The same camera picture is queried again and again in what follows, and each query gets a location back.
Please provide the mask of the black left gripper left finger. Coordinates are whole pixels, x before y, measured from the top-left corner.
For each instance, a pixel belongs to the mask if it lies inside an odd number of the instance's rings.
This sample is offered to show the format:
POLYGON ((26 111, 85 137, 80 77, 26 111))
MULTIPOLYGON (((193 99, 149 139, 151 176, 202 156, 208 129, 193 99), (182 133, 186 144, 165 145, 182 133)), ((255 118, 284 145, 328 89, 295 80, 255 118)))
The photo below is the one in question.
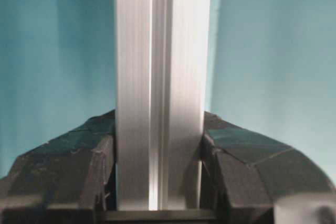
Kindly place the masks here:
POLYGON ((115 112, 18 156, 1 179, 1 223, 96 223, 114 166, 115 112))

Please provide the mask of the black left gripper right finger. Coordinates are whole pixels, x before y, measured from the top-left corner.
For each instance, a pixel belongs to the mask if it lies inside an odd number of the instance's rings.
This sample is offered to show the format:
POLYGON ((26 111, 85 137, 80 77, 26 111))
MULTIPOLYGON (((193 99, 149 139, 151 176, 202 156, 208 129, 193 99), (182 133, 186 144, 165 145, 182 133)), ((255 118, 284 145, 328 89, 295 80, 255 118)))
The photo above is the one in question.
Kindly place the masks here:
POLYGON ((200 207, 221 223, 335 223, 335 185, 290 145, 205 112, 200 207))

